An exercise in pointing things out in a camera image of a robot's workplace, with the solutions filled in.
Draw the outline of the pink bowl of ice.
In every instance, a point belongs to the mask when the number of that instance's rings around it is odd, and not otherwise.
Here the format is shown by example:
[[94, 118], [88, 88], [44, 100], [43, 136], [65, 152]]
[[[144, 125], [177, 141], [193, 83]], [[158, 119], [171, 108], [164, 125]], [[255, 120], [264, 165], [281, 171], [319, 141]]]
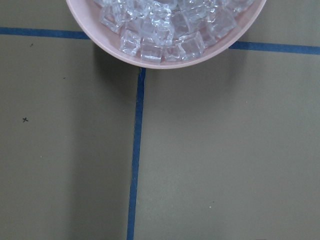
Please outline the pink bowl of ice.
[[69, 0], [90, 40], [111, 56], [149, 69], [196, 65], [234, 44], [263, 0]]

